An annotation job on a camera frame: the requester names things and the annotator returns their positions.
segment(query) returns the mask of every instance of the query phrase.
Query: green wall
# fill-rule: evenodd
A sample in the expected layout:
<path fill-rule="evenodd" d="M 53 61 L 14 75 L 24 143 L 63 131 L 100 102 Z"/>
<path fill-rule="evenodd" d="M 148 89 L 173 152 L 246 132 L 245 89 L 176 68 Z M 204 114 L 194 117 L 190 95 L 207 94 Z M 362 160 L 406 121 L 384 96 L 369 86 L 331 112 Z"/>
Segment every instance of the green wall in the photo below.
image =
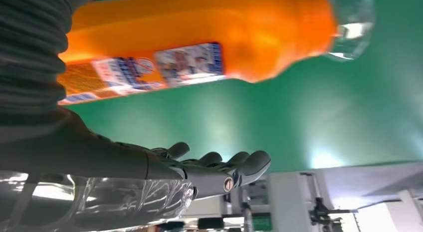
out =
<path fill-rule="evenodd" d="M 325 57 L 260 84 L 227 80 L 74 105 L 113 140 L 187 142 L 191 157 L 263 149 L 271 170 L 423 159 L 423 0 L 376 0 L 371 44 L 356 61 Z"/>

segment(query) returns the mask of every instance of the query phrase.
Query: orange bottle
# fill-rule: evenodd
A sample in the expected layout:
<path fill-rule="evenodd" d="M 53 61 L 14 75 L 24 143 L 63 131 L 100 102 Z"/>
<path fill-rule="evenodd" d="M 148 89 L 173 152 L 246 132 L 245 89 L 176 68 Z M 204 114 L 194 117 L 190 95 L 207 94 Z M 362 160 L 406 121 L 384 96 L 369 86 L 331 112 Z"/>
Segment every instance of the orange bottle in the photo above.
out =
<path fill-rule="evenodd" d="M 59 78 L 68 89 L 62 104 L 223 78 L 274 78 L 330 52 L 337 38 L 345 41 L 335 16 L 330 0 L 93 2 L 74 15 L 69 49 L 60 55 L 68 65 Z M 359 37 L 369 27 L 362 25 Z"/>

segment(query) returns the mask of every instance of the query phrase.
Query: bottle label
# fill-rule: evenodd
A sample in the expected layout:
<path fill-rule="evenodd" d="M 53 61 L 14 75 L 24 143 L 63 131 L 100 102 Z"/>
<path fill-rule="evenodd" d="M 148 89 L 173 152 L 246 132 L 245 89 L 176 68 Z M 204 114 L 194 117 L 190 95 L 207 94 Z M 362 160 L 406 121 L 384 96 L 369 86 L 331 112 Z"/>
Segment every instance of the bottle label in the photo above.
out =
<path fill-rule="evenodd" d="M 58 77 L 67 97 L 61 105 L 126 96 L 224 79 L 217 42 L 178 47 L 130 57 L 70 64 Z"/>

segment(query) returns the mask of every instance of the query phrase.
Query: transparent bottle cap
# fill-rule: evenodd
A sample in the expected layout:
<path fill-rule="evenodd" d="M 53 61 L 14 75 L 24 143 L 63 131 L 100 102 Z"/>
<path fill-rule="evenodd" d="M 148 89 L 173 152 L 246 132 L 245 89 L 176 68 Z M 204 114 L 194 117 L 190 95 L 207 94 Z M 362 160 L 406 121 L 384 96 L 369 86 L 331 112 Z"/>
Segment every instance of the transparent bottle cap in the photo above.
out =
<path fill-rule="evenodd" d="M 330 0 L 338 23 L 337 36 L 328 56 L 346 61 L 367 48 L 376 20 L 374 0 Z"/>

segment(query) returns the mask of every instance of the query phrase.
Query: clear plastic bottle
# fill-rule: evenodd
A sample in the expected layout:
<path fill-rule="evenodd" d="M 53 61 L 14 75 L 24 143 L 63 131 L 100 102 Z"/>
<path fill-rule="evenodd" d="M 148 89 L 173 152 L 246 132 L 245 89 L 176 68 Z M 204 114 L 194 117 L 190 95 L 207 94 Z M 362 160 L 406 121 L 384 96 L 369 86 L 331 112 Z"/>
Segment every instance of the clear plastic bottle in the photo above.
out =
<path fill-rule="evenodd" d="M 74 16 L 62 104 L 226 78 L 276 77 L 296 61 L 354 59 L 373 0 L 107 0 Z"/>

